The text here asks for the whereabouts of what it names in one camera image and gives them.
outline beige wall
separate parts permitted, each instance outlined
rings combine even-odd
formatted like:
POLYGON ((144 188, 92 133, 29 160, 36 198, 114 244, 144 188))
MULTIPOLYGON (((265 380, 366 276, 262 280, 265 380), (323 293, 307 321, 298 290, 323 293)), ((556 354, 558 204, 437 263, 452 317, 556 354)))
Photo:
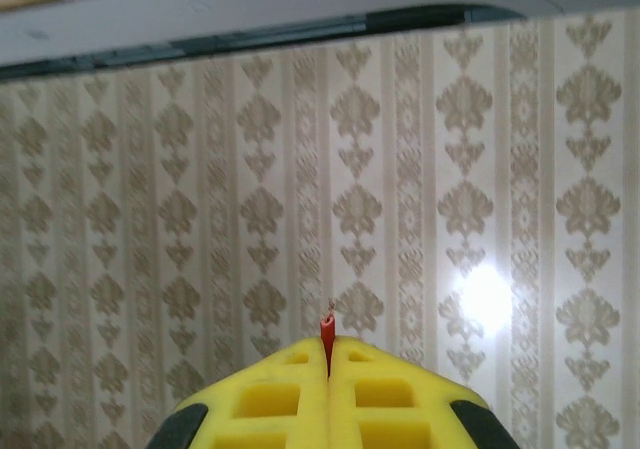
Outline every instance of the beige wall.
POLYGON ((333 296, 340 333, 469 384, 523 448, 640 447, 639 32, 619 12, 0 86, 5 437, 141 448, 333 296))

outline wallpaper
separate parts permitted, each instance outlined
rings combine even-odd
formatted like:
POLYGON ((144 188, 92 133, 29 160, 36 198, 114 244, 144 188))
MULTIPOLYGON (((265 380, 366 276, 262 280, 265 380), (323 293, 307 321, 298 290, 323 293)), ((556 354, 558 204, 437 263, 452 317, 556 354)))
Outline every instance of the wallpaper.
POLYGON ((0 86, 6 448, 142 448, 338 331, 640 447, 640 12, 0 86))

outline red tip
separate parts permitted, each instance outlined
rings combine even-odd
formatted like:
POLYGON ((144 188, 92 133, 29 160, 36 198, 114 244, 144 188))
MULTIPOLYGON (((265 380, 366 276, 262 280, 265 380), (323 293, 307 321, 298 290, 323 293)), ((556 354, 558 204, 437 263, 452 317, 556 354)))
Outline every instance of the red tip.
POLYGON ((331 353, 333 352, 333 341, 336 338, 336 318, 333 314, 320 321, 320 337, 324 344, 324 353, 327 357, 327 376, 331 374, 331 353))

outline black rubber trim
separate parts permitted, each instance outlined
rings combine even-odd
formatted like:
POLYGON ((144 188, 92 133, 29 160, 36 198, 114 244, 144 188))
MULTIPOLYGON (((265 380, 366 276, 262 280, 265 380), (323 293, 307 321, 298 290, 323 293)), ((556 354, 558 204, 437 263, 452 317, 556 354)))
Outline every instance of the black rubber trim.
POLYGON ((165 419, 146 449, 188 449, 209 412, 204 404, 192 404, 165 419))
POLYGON ((489 409, 471 401, 454 401, 451 403, 451 409, 478 449, 520 449, 489 409))

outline yellow foam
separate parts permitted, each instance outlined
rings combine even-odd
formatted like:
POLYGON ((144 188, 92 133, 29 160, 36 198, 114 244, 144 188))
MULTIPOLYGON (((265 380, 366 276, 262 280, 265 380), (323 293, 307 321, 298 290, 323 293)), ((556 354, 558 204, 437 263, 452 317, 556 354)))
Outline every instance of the yellow foam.
POLYGON ((331 362, 328 447, 476 449, 449 406, 487 407, 475 392, 351 337, 336 339, 331 362))
POLYGON ((300 341, 182 402, 209 412, 190 449, 475 449, 449 404, 473 391, 354 338, 300 341))
POLYGON ((183 401, 209 412, 190 449, 327 449, 327 362, 304 339, 183 401))

